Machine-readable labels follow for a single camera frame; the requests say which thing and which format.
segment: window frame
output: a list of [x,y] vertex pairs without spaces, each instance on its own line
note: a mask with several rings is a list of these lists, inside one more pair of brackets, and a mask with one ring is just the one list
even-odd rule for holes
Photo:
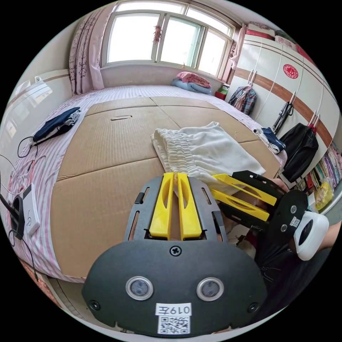
[[[136,2],[136,0],[125,1],[125,2]],[[114,9],[114,11],[112,12],[112,14],[108,20],[105,32],[104,32],[103,44],[102,44],[102,49],[101,49],[101,68],[108,68],[108,67],[114,67],[114,66],[126,66],[126,65],[133,65],[133,64],[135,64],[135,65],[137,65],[137,64],[138,65],[156,65],[156,66],[159,65],[159,66],[169,66],[169,67],[175,67],[175,68],[182,67],[183,65],[181,65],[181,64],[176,64],[176,63],[171,63],[171,62],[162,62],[161,61],[162,48],[164,45],[165,34],[167,31],[167,25],[169,23],[170,18],[175,17],[175,18],[179,18],[179,19],[184,20],[184,21],[189,21],[191,23],[194,23],[194,24],[201,26],[192,65],[191,65],[191,67],[185,66],[186,70],[198,72],[198,73],[201,73],[203,75],[209,76],[211,78],[221,79],[223,76],[226,64],[228,62],[229,52],[230,52],[232,44],[233,44],[233,38],[232,37],[233,37],[234,32],[235,32],[235,27],[233,27],[231,24],[229,24],[227,22],[224,22],[221,18],[217,18],[215,15],[208,13],[207,11],[205,11],[201,8],[198,8],[196,6],[189,5],[189,4],[180,2],[180,1],[177,1],[177,2],[185,6],[185,10],[183,11],[183,14],[178,14],[178,13],[174,13],[174,12],[165,12],[165,11],[159,11],[159,10],[127,10],[127,11],[116,12],[116,9],[120,6],[120,3],[119,3],[117,5],[117,7]],[[230,35],[226,35],[223,32],[221,32],[220,30],[216,29],[215,27],[212,27],[212,26],[210,26],[206,23],[203,23],[197,19],[193,19],[189,16],[186,16],[188,8],[190,8],[190,7],[194,8],[195,10],[200,11],[204,14],[207,14],[207,15],[221,21],[225,25],[231,27]],[[162,27],[162,35],[161,35],[160,41],[157,44],[156,43],[153,44],[150,60],[125,60],[125,61],[117,61],[117,62],[107,62],[108,47],[109,47],[109,42],[110,42],[111,37],[112,37],[115,18],[118,16],[124,16],[124,15],[128,16],[130,14],[131,15],[158,14],[159,19],[158,19],[157,25],[160,25]],[[203,48],[205,45],[206,37],[207,37],[207,34],[209,31],[212,32],[213,34],[223,38],[226,41],[222,55],[221,55],[221,58],[220,58],[220,64],[219,64],[218,71],[217,71],[216,75],[209,74],[207,72],[204,72],[204,71],[201,71],[198,69],[199,63],[201,60],[201,56],[202,56],[202,52],[203,52]]]
[[183,9],[183,15],[187,12],[188,10],[188,7],[189,7],[189,4],[185,3],[185,2],[182,2],[182,1],[168,1],[168,0],[121,0],[121,1],[118,1],[118,4],[117,6],[114,8],[114,12],[117,11],[119,8],[120,8],[120,5],[122,4],[127,4],[127,3],[130,3],[130,2],[161,2],[161,3],[164,3],[164,4],[170,4],[170,5],[179,5],[179,6],[182,6],[184,7]]

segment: white power strip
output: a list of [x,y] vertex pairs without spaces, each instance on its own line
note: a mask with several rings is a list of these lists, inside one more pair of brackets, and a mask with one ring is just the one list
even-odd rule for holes
[[26,230],[29,236],[32,236],[40,226],[37,211],[35,185],[32,183],[23,192],[22,206],[25,218],[24,230]]

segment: cardboard sheet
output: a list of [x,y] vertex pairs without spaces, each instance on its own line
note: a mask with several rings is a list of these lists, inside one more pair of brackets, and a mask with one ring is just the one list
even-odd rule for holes
[[[138,106],[139,101],[147,105]],[[205,108],[205,101],[196,107],[196,101],[161,97],[149,105],[148,99],[136,98],[125,100],[125,108],[122,100],[110,101],[93,106],[85,116],[64,155],[51,198],[52,243],[64,275],[85,278],[100,254],[122,242],[141,188],[164,173],[150,140],[156,128],[218,121],[260,162],[266,177],[276,175],[279,163],[256,135],[211,104]],[[180,239],[175,195],[171,237]]]
[[95,113],[105,112],[107,110],[114,110],[120,108],[132,108],[132,107],[147,107],[156,106],[155,102],[149,97],[136,97],[133,99],[122,99],[116,101],[106,101],[103,103],[97,103],[92,105],[87,113],[88,115],[93,115]]

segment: folded blue cloth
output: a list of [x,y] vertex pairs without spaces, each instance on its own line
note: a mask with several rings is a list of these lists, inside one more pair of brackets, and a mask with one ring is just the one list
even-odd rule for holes
[[46,121],[44,126],[33,135],[32,141],[37,143],[44,138],[52,138],[52,136],[50,136],[51,133],[54,133],[53,136],[57,136],[67,132],[77,121],[79,109],[80,107],[71,108],[55,118]]
[[265,137],[269,141],[269,143],[277,146],[277,148],[279,149],[279,152],[283,151],[286,148],[286,145],[277,138],[277,136],[273,133],[273,131],[269,127],[262,128],[262,130],[263,130]]

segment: yellow plastic bag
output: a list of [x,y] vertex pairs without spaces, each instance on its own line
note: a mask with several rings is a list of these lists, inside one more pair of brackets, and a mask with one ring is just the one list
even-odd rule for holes
[[332,201],[333,190],[330,181],[325,179],[322,185],[315,192],[315,207],[322,210],[329,202]]

